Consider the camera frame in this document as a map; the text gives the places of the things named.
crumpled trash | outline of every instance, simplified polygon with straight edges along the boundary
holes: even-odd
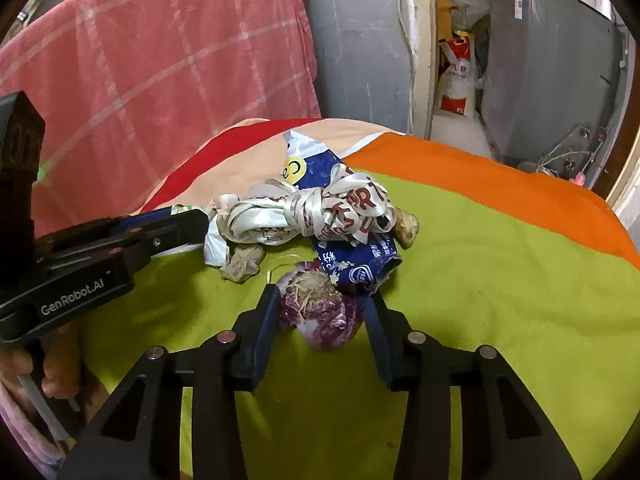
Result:
[[[282,245],[310,237],[332,283],[374,293],[401,263],[393,238],[396,210],[385,187],[351,171],[322,142],[293,130],[284,134],[283,180],[253,186],[248,197],[215,197],[204,244],[205,263],[229,263],[228,242]]]
[[[316,350],[339,348],[353,339],[362,324],[362,308],[354,296],[332,285],[320,261],[296,263],[277,283],[282,296],[280,327],[297,327]]]
[[[222,278],[234,283],[244,283],[260,272],[260,263],[265,254],[266,251],[260,244],[239,244],[228,265],[220,269]]]
[[[393,234],[405,249],[411,247],[420,230],[420,224],[415,215],[396,207],[398,220],[393,228]]]

peach fabric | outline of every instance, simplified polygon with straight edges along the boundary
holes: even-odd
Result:
[[[371,134],[388,131],[377,124],[348,119],[323,119],[298,126],[295,130],[324,142],[338,154]],[[219,194],[234,193],[244,196],[255,184],[260,184],[267,178],[279,178],[286,158],[287,145],[281,135],[276,135],[220,162],[201,174],[187,190],[158,208],[186,204],[209,210],[213,198]]]

yellow circle logo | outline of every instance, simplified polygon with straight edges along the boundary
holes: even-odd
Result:
[[[292,186],[299,181],[306,173],[306,162],[304,158],[298,156],[288,156],[282,170],[282,177],[287,184]]]

pink towel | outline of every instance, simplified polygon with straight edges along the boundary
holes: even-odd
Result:
[[[54,480],[62,465],[62,455],[30,423],[14,402],[4,385],[0,383],[0,416],[22,452],[46,480]]]
[[[0,50],[47,123],[37,234],[135,211],[224,128],[319,117],[302,0],[67,0]]]

gray appliance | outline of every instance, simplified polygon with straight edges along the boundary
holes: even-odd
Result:
[[[481,115],[501,161],[550,164],[575,176],[612,114],[622,37],[580,0],[491,0]]]

